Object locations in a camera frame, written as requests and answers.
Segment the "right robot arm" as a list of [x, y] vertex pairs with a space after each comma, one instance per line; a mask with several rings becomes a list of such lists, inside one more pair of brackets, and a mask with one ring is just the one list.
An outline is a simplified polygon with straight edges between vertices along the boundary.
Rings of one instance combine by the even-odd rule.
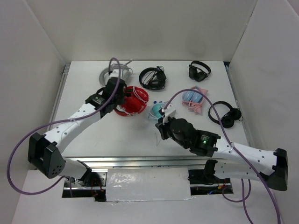
[[228, 143], [223, 137], [208, 131], [197, 130], [185, 119], [159, 119], [155, 124], [163, 140], [172, 139], [189, 152], [207, 157], [204, 179], [240, 178], [264, 181], [270, 189], [287, 190], [287, 151], [261, 150], [238, 143]]

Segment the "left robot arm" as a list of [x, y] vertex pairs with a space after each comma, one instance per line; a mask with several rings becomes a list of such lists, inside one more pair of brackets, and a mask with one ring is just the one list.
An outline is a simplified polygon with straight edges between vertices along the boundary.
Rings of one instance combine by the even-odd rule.
[[62, 152], [86, 128], [98, 122], [118, 105], [124, 103], [126, 83], [113, 77], [105, 87], [89, 96], [85, 103], [56, 128], [44, 134], [34, 133], [29, 138], [28, 161], [47, 178], [69, 176], [81, 186], [92, 180], [92, 170], [82, 161], [73, 161], [62, 156]]

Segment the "red headphones with white cable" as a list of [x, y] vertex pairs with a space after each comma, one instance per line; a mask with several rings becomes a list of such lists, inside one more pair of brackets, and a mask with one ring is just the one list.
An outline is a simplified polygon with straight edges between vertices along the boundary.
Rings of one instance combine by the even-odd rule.
[[125, 103], [119, 105], [114, 111], [123, 117], [134, 116], [142, 113], [149, 101], [148, 93], [137, 86], [128, 86], [124, 89]]

